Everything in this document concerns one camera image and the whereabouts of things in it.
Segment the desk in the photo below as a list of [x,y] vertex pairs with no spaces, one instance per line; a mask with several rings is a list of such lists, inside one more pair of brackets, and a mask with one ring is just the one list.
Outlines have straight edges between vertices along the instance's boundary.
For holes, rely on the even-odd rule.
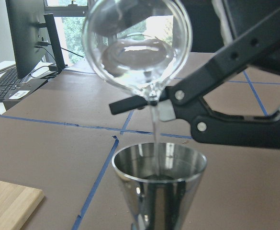
[[[178,78],[209,56],[191,54]],[[64,70],[0,117],[0,180],[45,194],[22,230],[130,229],[109,162],[153,137],[147,108],[110,114],[108,104],[125,97],[95,74]],[[280,104],[280,77],[247,69],[206,100],[221,112],[263,115]],[[280,230],[280,150],[199,144],[182,120],[161,123],[161,132],[161,141],[208,160],[183,230]]]

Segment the black keyboard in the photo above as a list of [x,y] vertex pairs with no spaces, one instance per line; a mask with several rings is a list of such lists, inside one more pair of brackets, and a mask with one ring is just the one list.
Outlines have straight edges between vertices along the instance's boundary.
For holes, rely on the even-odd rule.
[[15,85],[20,83],[22,79],[17,78],[16,67],[9,69],[0,78],[0,102],[2,102],[9,92],[9,90],[15,90]]

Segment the window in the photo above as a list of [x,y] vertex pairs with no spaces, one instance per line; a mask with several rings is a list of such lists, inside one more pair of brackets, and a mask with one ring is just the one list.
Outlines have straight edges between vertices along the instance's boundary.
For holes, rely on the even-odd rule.
[[[44,0],[45,13],[53,13],[61,47],[84,56],[81,44],[82,25],[93,0]],[[62,50],[64,61],[71,66],[82,58]]]

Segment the blue tape line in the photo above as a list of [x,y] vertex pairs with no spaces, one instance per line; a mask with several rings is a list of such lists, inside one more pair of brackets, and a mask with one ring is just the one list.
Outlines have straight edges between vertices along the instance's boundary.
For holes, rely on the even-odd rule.
[[[21,121],[30,121],[30,122],[37,122],[37,123],[45,123],[45,124],[52,124],[52,125],[60,125],[60,126],[71,126],[71,127],[80,127],[80,128],[92,128],[92,129],[104,129],[108,131],[116,131],[116,132],[124,132],[124,133],[137,133],[137,134],[146,134],[146,135],[153,135],[153,132],[146,132],[146,131],[139,131],[139,130],[130,130],[130,129],[124,129],[127,127],[128,122],[130,121],[130,118],[133,113],[130,112],[125,124],[126,126],[123,127],[123,129],[120,128],[110,128],[110,127],[102,127],[102,126],[82,126],[78,124],[73,123],[66,123],[66,122],[56,122],[56,121],[46,121],[46,120],[37,120],[37,119],[30,119],[30,118],[24,118],[24,117],[15,117],[15,116],[6,116],[1,115],[2,118],[8,118],[8,119],[14,119],[14,120],[21,120]],[[193,139],[191,136],[183,136],[183,135],[175,135],[175,134],[166,134],[161,133],[162,136],[165,137],[172,137],[172,138],[186,138],[186,139]]]
[[[249,83],[248,81],[242,81],[242,80],[229,80],[228,82],[233,83]],[[280,83],[276,82],[260,82],[260,81],[250,81],[251,84],[263,84],[263,85],[280,85]]]
[[256,99],[257,99],[257,101],[258,101],[258,103],[259,103],[259,105],[260,105],[260,107],[262,109],[262,112],[264,113],[265,116],[267,116],[268,113],[267,113],[263,103],[261,102],[261,99],[260,99],[259,95],[257,94],[257,91],[256,91],[255,87],[252,85],[252,82],[250,81],[250,79],[249,79],[247,73],[245,72],[245,70],[243,71],[243,73],[244,73],[244,76],[247,79],[247,82],[248,82],[251,90],[253,91],[253,93],[254,93],[254,95],[255,95],[255,97],[256,97]]
[[265,84],[265,85],[280,85],[280,83],[274,83],[274,82],[258,82],[258,81],[252,81],[253,84]]
[[107,167],[108,167],[108,165],[109,165],[109,163],[111,161],[111,158],[112,158],[112,156],[114,155],[114,153],[116,151],[116,148],[117,148],[117,146],[119,144],[119,140],[118,140],[118,138],[116,136],[113,136],[113,138],[115,139],[115,142],[114,142],[114,144],[112,146],[112,149],[111,149],[111,151],[110,151],[110,153],[109,153],[105,163],[103,164],[103,166],[101,168],[101,171],[98,174],[98,176],[96,178],[96,181],[95,181],[95,183],[94,183],[94,185],[93,185],[93,187],[92,187],[92,189],[91,189],[91,191],[90,191],[90,193],[89,193],[85,203],[82,206],[82,209],[80,211],[80,215],[78,215],[76,220],[75,220],[75,223],[74,223],[74,225],[72,227],[72,230],[77,230],[79,228],[79,226],[80,226],[80,224],[81,224],[81,222],[83,220],[83,217],[86,214],[86,212],[87,212],[87,210],[88,210],[88,208],[90,206],[90,203],[91,203],[91,201],[92,201],[92,199],[93,199],[93,197],[94,197],[94,195],[96,193],[96,190],[97,190],[98,186],[101,183],[101,179],[102,179],[102,177],[104,176],[104,174],[106,172],[106,169],[107,169]]
[[262,103],[262,101],[261,101],[259,95],[257,94],[257,91],[256,91],[255,87],[253,86],[253,84],[251,83],[251,81],[250,81],[250,79],[249,79],[247,73],[245,72],[245,70],[243,71],[243,73],[244,73],[244,76],[245,76],[245,78],[246,78],[246,80],[247,80],[247,82],[248,82],[248,84],[249,84],[251,90],[253,91],[253,93],[254,93],[254,95],[255,95],[255,97],[256,97],[256,100],[258,101],[258,103],[259,103],[259,105],[260,105],[260,107],[261,107],[261,110],[262,110],[264,116],[269,115],[269,114],[267,113],[267,111],[266,111],[266,109],[265,109],[265,107],[264,107],[264,105],[263,105],[263,103]]
[[130,119],[131,119],[131,117],[132,117],[132,114],[134,114],[134,110],[130,111],[130,113],[129,113],[129,115],[128,115],[128,117],[127,117],[127,119],[126,119],[126,121],[125,121],[125,123],[124,123],[124,125],[123,125],[123,127],[122,127],[122,130],[121,130],[121,132],[120,132],[121,135],[124,134],[124,132],[125,132],[125,130],[126,130],[128,124],[129,124],[129,121],[130,121]]
[[73,123],[66,123],[66,122],[56,122],[56,121],[46,121],[46,120],[37,120],[37,119],[29,119],[29,118],[23,118],[23,117],[15,117],[15,116],[6,116],[1,115],[2,118],[8,118],[8,119],[14,119],[14,120],[21,120],[21,121],[31,121],[31,122],[37,122],[37,123],[45,123],[45,124],[52,124],[52,125],[60,125],[60,126],[72,126],[72,127],[80,127],[80,128],[93,128],[93,129],[105,129],[109,131],[117,131],[120,132],[120,128],[109,128],[109,127],[102,127],[102,126],[82,126],[78,124]]

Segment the stainless steel jigger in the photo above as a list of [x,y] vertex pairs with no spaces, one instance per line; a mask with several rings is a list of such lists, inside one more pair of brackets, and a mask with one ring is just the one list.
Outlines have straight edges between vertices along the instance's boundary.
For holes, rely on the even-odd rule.
[[156,175],[154,143],[118,151],[112,165],[134,222],[132,230],[180,230],[207,160],[196,150],[160,143]]

